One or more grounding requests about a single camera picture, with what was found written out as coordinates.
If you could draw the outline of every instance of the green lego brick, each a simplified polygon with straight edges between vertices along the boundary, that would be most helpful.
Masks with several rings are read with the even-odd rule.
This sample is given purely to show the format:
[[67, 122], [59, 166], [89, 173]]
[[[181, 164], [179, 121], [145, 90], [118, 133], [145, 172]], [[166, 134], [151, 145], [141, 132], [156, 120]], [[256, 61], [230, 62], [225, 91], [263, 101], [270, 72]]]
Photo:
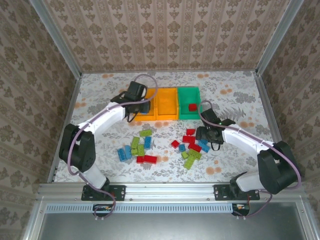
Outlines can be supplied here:
[[137, 149], [139, 141], [140, 141], [140, 137], [134, 136], [131, 143], [131, 149]]
[[138, 145], [138, 156], [144, 157], [145, 156], [145, 148], [143, 144]]
[[151, 135], [152, 135], [151, 129], [140, 131], [140, 137], [146, 137], [146, 136], [151, 136]]
[[185, 151], [183, 151], [181, 155], [183, 159], [187, 159], [189, 157], [188, 153], [186, 153]]
[[202, 154], [200, 153], [200, 152], [197, 152], [197, 151], [195, 151], [195, 150], [193, 150], [193, 149], [190, 149], [189, 150], [189, 155], [190, 156], [194, 156], [196, 159], [198, 159], [198, 160], [200, 160], [200, 158], [201, 158], [201, 156], [202, 156]]
[[185, 161], [184, 163], [184, 167], [188, 170], [190, 170], [190, 168], [192, 167], [192, 165], [194, 164], [196, 158], [194, 156], [189, 156], [188, 159]]
[[132, 154], [133, 156], [137, 156], [137, 155], [138, 155], [138, 149], [132, 148], [132, 149], [131, 149], [131, 154]]

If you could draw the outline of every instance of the green block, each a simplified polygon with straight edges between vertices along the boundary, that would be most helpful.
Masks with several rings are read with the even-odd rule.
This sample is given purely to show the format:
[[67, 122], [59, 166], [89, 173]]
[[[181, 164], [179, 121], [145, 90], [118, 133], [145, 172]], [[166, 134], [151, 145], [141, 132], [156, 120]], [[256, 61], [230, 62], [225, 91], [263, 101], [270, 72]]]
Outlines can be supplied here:
[[145, 156], [145, 148], [143, 144], [138, 145], [138, 156], [144, 157]]
[[198, 87], [178, 87], [178, 101], [179, 101], [179, 119], [200, 119], [198, 109], [196, 111], [189, 111], [189, 104], [196, 104], [199, 107], [201, 102], [200, 91]]
[[183, 151], [181, 155], [183, 159], [187, 159], [189, 157], [188, 153], [186, 153], [185, 151]]
[[184, 163], [184, 167], [188, 170], [190, 170], [190, 168], [192, 167], [192, 165], [194, 164], [196, 158], [194, 156], [189, 156], [188, 159], [185, 161]]
[[131, 149], [131, 154], [133, 155], [133, 156], [137, 156], [138, 155], [138, 149]]
[[140, 137], [134, 136], [131, 143], [131, 149], [136, 149], [138, 147], [139, 141], [140, 141]]
[[151, 135], [152, 135], [151, 129], [140, 131], [140, 137], [146, 137], [146, 136], [151, 136]]
[[189, 155], [195, 157], [196, 159], [200, 160], [202, 154], [200, 152], [197, 152], [193, 149], [189, 150]]

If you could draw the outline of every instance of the lego brick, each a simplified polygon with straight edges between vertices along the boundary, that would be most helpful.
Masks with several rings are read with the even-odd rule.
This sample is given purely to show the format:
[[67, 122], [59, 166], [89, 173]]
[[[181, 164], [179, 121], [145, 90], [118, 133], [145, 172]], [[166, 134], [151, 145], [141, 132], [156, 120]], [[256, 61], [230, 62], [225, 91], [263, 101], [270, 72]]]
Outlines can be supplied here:
[[186, 146], [184, 144], [179, 145], [179, 151], [180, 152], [185, 152], [186, 151]]
[[145, 156], [145, 148], [142, 144], [138, 145], [138, 156], [140, 156], [140, 157]]
[[[156, 89], [155, 88], [148, 88], [146, 91], [145, 98], [149, 99], [154, 93]], [[155, 121], [156, 118], [156, 106], [157, 106], [157, 98], [154, 97], [150, 100], [150, 111], [148, 113], [138, 113], [136, 117], [134, 118], [134, 121], [141, 122], [141, 121]]]
[[197, 104], [195, 104], [195, 103], [191, 103], [191, 104], [189, 104], [189, 111], [190, 112], [195, 112], [195, 111], [197, 111]]
[[144, 162], [149, 164], [156, 164], [157, 163], [157, 157], [156, 156], [144, 156]]
[[151, 147], [151, 137], [146, 136], [144, 139], [144, 149], [150, 149]]
[[144, 156], [137, 156], [136, 157], [136, 163], [137, 164], [143, 164], [145, 162], [145, 157]]
[[155, 112], [157, 120], [179, 119], [178, 90], [176, 87], [158, 88]]
[[198, 140], [199, 142], [202, 142], [204, 145], [207, 145], [208, 144], [208, 140], [205, 140], [205, 139], [201, 139], [201, 140]]
[[146, 137], [146, 136], [151, 136], [151, 135], [152, 135], [151, 129], [140, 131], [140, 137]]
[[131, 143], [131, 148], [136, 149], [138, 147], [139, 141], [140, 141], [140, 137], [134, 136]]
[[196, 132], [195, 129], [189, 128], [189, 129], [186, 130], [186, 135], [187, 136], [191, 136], [191, 135], [195, 134], [195, 132]]
[[117, 151], [118, 151], [120, 162], [124, 162], [125, 160], [127, 160], [125, 150], [123, 148], [120, 148]]
[[198, 87], [178, 87], [179, 100], [179, 119], [200, 119], [198, 111], [189, 111], [189, 104], [199, 106], [201, 102], [200, 91]]
[[171, 143], [171, 146], [176, 149], [177, 147], [179, 147], [179, 142], [178, 142], [177, 140], [174, 140], [174, 141]]
[[137, 156], [137, 155], [138, 155], [138, 149], [132, 148], [132, 149], [131, 149], [131, 154], [132, 154], [133, 156]]
[[126, 159], [131, 159], [132, 158], [131, 147], [129, 145], [125, 145], [124, 146], [124, 153], [125, 153]]
[[195, 157], [196, 159], [200, 160], [202, 154], [200, 152], [197, 152], [193, 149], [189, 150], [189, 155]]
[[205, 144], [203, 144], [202, 141], [199, 141], [199, 142], [198, 142], [198, 145], [201, 147], [201, 149], [202, 149], [204, 152], [206, 152], [206, 153], [209, 152], [210, 147], [207, 146], [207, 145], [205, 145]]
[[200, 151], [201, 151], [201, 147], [197, 144], [194, 144], [194, 143], [190, 143], [188, 146], [188, 149], [193, 149], [193, 150], [197, 151], [198, 153], [200, 153]]
[[190, 170], [190, 168], [192, 167], [192, 165], [194, 164], [195, 162], [195, 157], [194, 156], [189, 156], [188, 159], [185, 161], [184, 163], [184, 167], [188, 170]]
[[183, 159], [187, 159], [189, 157], [188, 153], [186, 153], [185, 151], [181, 153], [181, 156]]
[[183, 136], [182, 142], [187, 144], [194, 144], [196, 142], [195, 136]]

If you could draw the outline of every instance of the orange bin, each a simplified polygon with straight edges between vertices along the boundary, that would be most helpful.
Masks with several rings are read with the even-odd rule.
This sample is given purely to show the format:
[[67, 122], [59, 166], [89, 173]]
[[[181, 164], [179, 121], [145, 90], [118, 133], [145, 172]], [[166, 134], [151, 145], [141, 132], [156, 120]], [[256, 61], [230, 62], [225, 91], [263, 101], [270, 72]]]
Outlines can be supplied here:
[[[146, 91], [145, 97], [148, 99], [150, 98], [154, 93], [156, 89], [155, 88], [148, 88]], [[134, 118], [135, 121], [155, 121], [156, 119], [156, 105], [157, 105], [157, 96], [151, 99], [150, 101], [150, 111], [147, 114], [138, 113], [137, 116]]]
[[156, 95], [156, 120], [178, 120], [179, 102], [176, 87], [158, 88]]

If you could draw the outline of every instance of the gray floor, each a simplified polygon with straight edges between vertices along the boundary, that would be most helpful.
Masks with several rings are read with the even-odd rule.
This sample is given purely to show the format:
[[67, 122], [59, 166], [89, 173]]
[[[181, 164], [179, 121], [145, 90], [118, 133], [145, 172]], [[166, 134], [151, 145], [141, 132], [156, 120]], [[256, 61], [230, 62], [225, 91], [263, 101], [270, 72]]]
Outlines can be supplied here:
[[304, 240], [297, 208], [271, 203], [246, 220], [226, 213], [47, 214], [41, 240]]

